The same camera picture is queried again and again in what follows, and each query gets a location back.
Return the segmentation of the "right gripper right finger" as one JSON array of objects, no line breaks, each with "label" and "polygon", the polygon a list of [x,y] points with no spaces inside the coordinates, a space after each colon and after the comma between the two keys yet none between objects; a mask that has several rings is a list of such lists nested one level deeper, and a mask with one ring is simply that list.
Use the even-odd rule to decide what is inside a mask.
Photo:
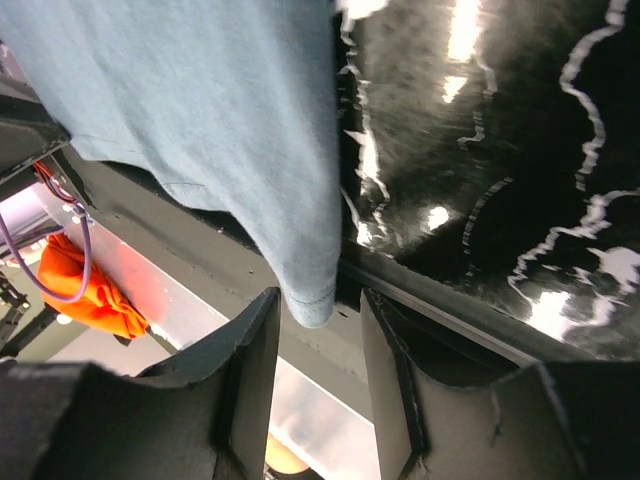
[{"label": "right gripper right finger", "polygon": [[639,366],[518,367],[361,295],[365,360],[385,479],[635,479]]}]

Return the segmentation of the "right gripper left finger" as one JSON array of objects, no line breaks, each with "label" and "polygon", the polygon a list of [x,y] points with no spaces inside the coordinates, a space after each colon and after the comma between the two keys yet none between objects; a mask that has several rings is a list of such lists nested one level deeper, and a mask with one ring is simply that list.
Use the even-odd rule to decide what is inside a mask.
[{"label": "right gripper left finger", "polygon": [[5,479],[259,479],[281,293],[137,376],[93,363],[1,371]]}]

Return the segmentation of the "grey blue t shirt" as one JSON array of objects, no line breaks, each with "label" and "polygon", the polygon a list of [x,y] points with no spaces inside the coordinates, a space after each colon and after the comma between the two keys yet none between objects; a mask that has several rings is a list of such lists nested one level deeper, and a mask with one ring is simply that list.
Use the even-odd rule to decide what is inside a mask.
[{"label": "grey blue t shirt", "polygon": [[230,213],[319,328],[341,237],[332,16],[328,1],[5,1],[1,37],[82,158]]}]

